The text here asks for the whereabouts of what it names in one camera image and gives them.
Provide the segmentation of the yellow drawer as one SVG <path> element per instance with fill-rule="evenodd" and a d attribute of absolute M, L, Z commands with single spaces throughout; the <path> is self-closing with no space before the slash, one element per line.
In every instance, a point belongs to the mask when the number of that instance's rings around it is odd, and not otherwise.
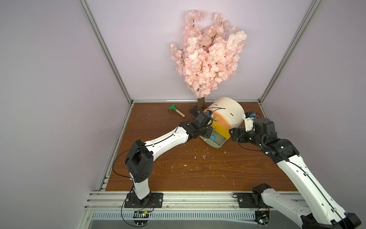
<path fill-rule="evenodd" d="M 213 131 L 217 132 L 219 135 L 223 136 L 225 139 L 229 139 L 231 136 L 229 130 L 221 126 L 217 122 L 213 121 L 211 125 Z"/>

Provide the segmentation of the orange top drawer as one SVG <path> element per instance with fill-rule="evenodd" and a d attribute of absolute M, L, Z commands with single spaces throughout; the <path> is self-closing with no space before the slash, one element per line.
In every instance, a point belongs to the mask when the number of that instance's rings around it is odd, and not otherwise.
<path fill-rule="evenodd" d="M 231 124 L 229 123 L 229 121 L 220 113 L 218 113 L 219 110 L 215 110 L 212 113 L 212 118 L 213 121 L 216 122 L 218 125 L 220 125 L 221 127 L 225 128 L 226 130 L 230 130 Z"/>

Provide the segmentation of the grey bottom drawer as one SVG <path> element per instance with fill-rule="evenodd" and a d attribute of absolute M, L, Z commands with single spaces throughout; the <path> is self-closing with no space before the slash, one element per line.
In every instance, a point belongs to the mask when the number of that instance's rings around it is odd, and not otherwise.
<path fill-rule="evenodd" d="M 200 136 L 200 138 L 207 143 L 209 146 L 213 147 L 213 148 L 221 148 L 222 145 L 227 141 L 227 139 L 225 139 L 223 136 L 219 135 L 217 132 L 213 131 L 212 135 L 214 135 L 216 137 L 216 141 L 213 142 L 211 141 L 211 139 L 206 139 Z"/>

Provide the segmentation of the cream cylindrical drawer cabinet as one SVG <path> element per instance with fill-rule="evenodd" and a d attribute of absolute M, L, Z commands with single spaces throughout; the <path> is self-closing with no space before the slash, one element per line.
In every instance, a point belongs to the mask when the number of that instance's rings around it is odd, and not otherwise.
<path fill-rule="evenodd" d="M 221 97 L 205 109 L 211 117 L 215 110 L 223 115 L 231 124 L 232 128 L 239 127 L 244 121 L 242 116 L 245 113 L 242 106 L 235 100 L 228 97 Z"/>

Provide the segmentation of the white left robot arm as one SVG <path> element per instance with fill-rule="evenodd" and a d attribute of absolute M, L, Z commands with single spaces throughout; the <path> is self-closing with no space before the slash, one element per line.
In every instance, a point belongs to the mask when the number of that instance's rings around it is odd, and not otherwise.
<path fill-rule="evenodd" d="M 139 200 L 150 196 L 148 178 L 152 174 L 154 161 L 174 147 L 200 136 L 210 136 L 213 128 L 212 115 L 199 112 L 193 119 L 180 123 L 174 130 L 156 139 L 133 143 L 125 159 L 125 165 L 132 179 L 132 193 Z"/>

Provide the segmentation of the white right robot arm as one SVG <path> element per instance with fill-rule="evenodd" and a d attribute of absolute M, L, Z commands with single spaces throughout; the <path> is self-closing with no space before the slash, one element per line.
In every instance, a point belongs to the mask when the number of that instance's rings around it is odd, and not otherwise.
<path fill-rule="evenodd" d="M 361 220 L 355 213 L 345 211 L 327 193 L 290 141 L 271 139 L 267 134 L 246 131 L 244 128 L 230 129 L 229 134 L 234 142 L 259 147 L 285 172 L 307 203 L 302 206 L 269 185 L 261 184 L 252 189 L 252 202 L 256 207 L 272 207 L 302 229 L 356 229 L 361 225 Z"/>

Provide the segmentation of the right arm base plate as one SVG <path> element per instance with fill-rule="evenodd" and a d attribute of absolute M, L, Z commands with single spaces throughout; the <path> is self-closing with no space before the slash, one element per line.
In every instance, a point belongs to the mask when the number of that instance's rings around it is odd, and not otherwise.
<path fill-rule="evenodd" d="M 262 208 L 264 204 L 258 194 L 254 193 L 234 193 L 232 195 L 238 202 L 239 208 Z"/>

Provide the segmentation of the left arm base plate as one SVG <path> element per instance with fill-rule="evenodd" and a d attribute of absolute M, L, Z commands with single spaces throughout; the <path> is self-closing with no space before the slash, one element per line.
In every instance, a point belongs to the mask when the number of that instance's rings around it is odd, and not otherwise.
<path fill-rule="evenodd" d="M 161 208 L 163 205 L 164 194 L 153 192 L 148 194 L 143 199 L 138 199 L 134 192 L 128 193 L 124 202 L 124 207 L 127 209 L 144 209 L 144 208 Z"/>

